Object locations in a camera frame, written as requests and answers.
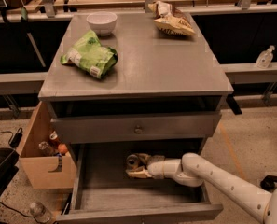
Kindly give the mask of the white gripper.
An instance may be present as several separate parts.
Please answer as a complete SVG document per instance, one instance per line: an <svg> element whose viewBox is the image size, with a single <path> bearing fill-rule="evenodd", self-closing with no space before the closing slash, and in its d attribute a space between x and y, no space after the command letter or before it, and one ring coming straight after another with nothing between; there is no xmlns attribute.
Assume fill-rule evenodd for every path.
<svg viewBox="0 0 277 224"><path fill-rule="evenodd" d="M138 158L142 164L146 165L147 169L144 166L137 169L128 169L126 173L129 177L176 180L182 173L182 162L180 159L170 159L161 155L149 155L146 153L138 153Z"/></svg>

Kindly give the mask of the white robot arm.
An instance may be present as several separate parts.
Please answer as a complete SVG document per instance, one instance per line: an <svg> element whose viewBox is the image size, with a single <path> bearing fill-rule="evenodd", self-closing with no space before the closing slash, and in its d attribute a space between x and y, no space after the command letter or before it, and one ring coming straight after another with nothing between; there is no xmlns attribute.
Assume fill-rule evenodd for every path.
<svg viewBox="0 0 277 224"><path fill-rule="evenodd" d="M266 191L211 164L196 153L181 158L134 153L126 159L126 173L134 178L172 179L198 187L207 181L224 193L260 224L277 224L277 188Z"/></svg>

